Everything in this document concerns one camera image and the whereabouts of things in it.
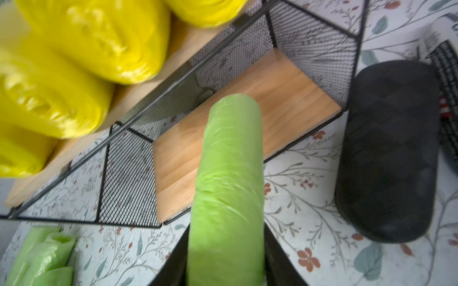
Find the green roll diagonal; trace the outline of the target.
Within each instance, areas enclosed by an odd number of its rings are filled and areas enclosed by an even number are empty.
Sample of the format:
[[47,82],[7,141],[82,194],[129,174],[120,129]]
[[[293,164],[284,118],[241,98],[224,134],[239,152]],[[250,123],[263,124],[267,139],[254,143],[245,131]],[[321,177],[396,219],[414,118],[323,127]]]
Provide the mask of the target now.
[[34,226],[10,270],[6,286],[71,286],[74,267],[68,261],[76,244],[59,226]]

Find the black trash bag roll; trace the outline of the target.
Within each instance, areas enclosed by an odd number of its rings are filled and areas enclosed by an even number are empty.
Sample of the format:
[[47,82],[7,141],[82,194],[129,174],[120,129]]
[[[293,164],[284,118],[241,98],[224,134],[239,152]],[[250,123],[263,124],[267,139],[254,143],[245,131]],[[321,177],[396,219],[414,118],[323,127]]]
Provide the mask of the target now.
[[440,87],[418,61],[374,64],[354,79],[335,188],[363,236],[406,243],[428,230],[440,151]]

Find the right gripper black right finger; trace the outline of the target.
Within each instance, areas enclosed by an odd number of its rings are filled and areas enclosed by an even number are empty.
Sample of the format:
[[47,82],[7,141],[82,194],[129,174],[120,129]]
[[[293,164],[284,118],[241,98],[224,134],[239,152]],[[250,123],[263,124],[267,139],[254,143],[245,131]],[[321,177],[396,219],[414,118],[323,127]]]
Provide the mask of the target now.
[[264,224],[266,286],[307,286],[267,224]]

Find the green roll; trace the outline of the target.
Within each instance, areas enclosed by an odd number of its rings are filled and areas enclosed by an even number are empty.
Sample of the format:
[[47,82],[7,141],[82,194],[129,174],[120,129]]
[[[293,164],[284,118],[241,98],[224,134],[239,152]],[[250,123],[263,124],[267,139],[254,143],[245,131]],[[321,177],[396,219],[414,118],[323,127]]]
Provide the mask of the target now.
[[243,94],[210,109],[196,176],[188,240],[190,286],[264,282],[262,116]]

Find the yellow roll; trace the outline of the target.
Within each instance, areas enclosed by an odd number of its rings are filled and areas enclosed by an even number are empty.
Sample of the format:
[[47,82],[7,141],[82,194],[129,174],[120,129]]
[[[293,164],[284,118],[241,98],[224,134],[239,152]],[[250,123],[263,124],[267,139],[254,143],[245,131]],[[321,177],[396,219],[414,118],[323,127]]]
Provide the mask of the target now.
[[167,0],[165,3],[182,21],[200,28],[218,27],[243,10],[245,0]]
[[1,122],[1,178],[38,174],[58,143],[58,139]]
[[1,40],[1,120],[66,139],[96,131],[114,85],[57,54],[33,35]]
[[163,1],[16,1],[33,31],[103,79],[124,85],[163,68],[171,12]]

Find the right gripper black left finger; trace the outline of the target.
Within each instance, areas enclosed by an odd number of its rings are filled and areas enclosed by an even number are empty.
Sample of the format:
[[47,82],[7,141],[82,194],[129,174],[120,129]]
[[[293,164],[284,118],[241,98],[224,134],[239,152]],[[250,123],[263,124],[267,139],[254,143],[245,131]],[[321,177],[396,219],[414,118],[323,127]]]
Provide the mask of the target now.
[[187,282],[187,257],[188,237],[190,227],[188,226],[172,251],[168,260],[159,273],[150,282],[149,286],[186,286]]

